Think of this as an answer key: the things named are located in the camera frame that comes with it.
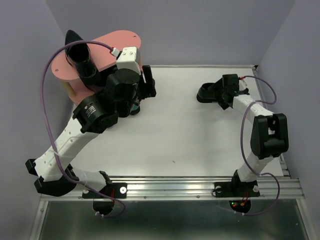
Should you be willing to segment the matte black loafer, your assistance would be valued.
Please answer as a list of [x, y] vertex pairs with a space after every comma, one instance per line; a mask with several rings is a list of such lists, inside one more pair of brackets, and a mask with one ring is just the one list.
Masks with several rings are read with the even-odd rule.
[[204, 83], [198, 90], [196, 99], [200, 103], [221, 103], [223, 87], [220, 83]]

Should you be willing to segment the glossy black loafer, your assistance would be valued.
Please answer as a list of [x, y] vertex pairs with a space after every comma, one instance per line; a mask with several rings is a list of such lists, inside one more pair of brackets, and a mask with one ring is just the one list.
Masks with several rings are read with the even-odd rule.
[[65, 50], [67, 62], [76, 70], [84, 85], [95, 85], [101, 80], [101, 74], [91, 57], [89, 46], [78, 43]]

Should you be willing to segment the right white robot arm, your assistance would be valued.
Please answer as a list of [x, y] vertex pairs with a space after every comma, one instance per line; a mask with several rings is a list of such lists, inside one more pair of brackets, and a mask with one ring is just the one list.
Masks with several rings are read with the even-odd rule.
[[[244, 164], [235, 171], [230, 189], [235, 195], [242, 195], [254, 188], [254, 181], [264, 168], [274, 159], [289, 149], [288, 122], [283, 113], [273, 113], [264, 108], [262, 100], [254, 100], [248, 88], [240, 87], [246, 77], [237, 74], [224, 74], [218, 81], [218, 104], [222, 109], [232, 108], [243, 114], [240, 127], [240, 151]], [[245, 121], [252, 124], [250, 153], [244, 151]]]

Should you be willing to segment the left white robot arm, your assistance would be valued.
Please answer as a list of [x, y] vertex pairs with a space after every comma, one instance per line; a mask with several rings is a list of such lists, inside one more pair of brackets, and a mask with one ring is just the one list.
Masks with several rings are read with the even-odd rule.
[[119, 118], [138, 114], [141, 100], [156, 94], [150, 65], [142, 66], [140, 73], [123, 68], [110, 74], [103, 89], [84, 98], [75, 108], [51, 147], [37, 159], [26, 161], [28, 172], [37, 176], [36, 191], [61, 197], [82, 185], [90, 187], [89, 192], [96, 196], [125, 198], [120, 189], [126, 184], [113, 184], [105, 171], [80, 170], [71, 162], [90, 141], [116, 125]]

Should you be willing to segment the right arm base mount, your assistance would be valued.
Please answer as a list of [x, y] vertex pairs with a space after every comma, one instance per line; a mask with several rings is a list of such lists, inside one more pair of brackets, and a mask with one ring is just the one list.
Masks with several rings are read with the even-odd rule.
[[217, 198], [259, 197], [260, 191], [256, 180], [243, 182], [236, 170], [231, 181], [214, 182], [211, 194]]

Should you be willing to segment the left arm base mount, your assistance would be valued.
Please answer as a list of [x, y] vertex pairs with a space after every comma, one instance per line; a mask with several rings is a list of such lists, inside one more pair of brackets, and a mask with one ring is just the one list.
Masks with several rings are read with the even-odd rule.
[[104, 171], [89, 172], [78, 169], [76, 170], [76, 176], [85, 186], [81, 185], [82, 198], [83, 199], [101, 199], [101, 195], [91, 191], [87, 186], [93, 188], [97, 192], [106, 196], [125, 199], [127, 197], [128, 185], [126, 182], [112, 182], [109, 176]]

